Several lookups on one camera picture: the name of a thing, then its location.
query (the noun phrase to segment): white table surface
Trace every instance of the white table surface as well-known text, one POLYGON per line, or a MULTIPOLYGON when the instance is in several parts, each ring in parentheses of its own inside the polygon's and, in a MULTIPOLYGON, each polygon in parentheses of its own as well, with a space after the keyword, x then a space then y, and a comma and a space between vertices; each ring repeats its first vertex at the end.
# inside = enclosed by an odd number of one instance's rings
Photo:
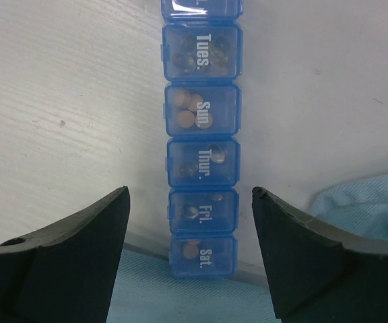
MULTIPOLYGON (((236 235, 262 274, 252 187, 308 209, 388 172, 388 0, 245 3, 236 235)), ((159 1, 0 0, 0 243, 127 185, 126 241, 166 252, 162 24, 159 1)))

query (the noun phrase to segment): blue fabric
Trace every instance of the blue fabric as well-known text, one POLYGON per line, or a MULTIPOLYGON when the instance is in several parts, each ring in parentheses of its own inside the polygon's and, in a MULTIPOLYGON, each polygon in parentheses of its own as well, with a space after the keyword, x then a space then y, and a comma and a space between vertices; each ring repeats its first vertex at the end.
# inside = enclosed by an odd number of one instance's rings
POLYGON ((322 192, 311 214, 358 236, 388 242, 388 175, 322 192))
MULTIPOLYGON (((336 227, 388 241, 388 175, 321 193, 311 214, 336 227)), ((186 281, 168 263, 124 251, 109 323, 274 323, 267 290, 228 279, 186 281)))
POLYGON ((269 323, 269 291, 229 279, 175 279, 168 263, 123 251, 108 323, 269 323))

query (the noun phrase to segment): blue plastic lid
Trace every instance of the blue plastic lid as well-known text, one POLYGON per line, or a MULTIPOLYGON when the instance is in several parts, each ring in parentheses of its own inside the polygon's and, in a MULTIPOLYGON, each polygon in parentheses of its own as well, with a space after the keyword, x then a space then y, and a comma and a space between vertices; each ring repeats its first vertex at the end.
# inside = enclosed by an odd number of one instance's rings
POLYGON ((169 81, 228 81, 242 73, 243 33, 235 24, 166 24, 162 41, 169 81))
POLYGON ((236 20, 242 0, 161 0, 165 20, 236 20))
POLYGON ((171 137, 228 135, 240 128, 241 91, 233 85, 169 84, 164 115, 171 137))
POLYGON ((170 265, 178 278, 231 276, 237 268, 237 241, 232 236, 173 238, 170 265))
POLYGON ((234 139, 171 139, 166 169, 173 188, 234 186, 239 180, 240 145, 234 139))
POLYGON ((239 196, 233 189, 172 190, 168 200, 173 234, 231 234, 237 228, 239 196))

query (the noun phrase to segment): blue towel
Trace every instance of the blue towel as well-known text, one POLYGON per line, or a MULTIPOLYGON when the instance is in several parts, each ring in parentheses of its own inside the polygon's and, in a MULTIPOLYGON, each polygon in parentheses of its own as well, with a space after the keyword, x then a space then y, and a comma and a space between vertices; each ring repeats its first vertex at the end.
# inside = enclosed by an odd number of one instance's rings
POLYGON ((352 234, 388 242, 388 175, 322 192, 311 214, 352 234))
MULTIPOLYGON (((388 242, 388 175, 321 193, 311 214, 336 227, 388 242)), ((275 323, 269 291, 228 279, 186 281, 168 263, 124 251, 109 323, 275 323)))

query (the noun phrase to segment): orange pill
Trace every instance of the orange pill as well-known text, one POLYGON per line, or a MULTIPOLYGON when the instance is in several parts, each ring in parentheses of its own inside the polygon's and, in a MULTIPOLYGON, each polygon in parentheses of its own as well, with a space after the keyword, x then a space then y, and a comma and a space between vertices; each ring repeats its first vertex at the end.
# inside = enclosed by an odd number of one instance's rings
POLYGON ((183 246, 183 256, 186 259, 194 259, 199 254, 199 248, 192 244, 185 244, 183 246))
POLYGON ((209 129, 210 127, 212 127, 214 123, 214 118, 213 116, 209 113, 207 116, 199 116, 197 115, 195 117, 195 124, 197 125, 197 127, 199 127, 200 129, 209 129))
POLYGON ((189 129, 195 124, 195 116, 191 111, 180 111, 177 116, 179 126, 189 129))
POLYGON ((197 112, 197 105, 202 104, 203 102, 204 100, 199 94, 191 94, 191 103, 188 106, 188 110, 192 112, 197 112))
POLYGON ((191 93, 185 89, 178 89, 173 95, 173 106, 187 108, 191 103, 191 93))

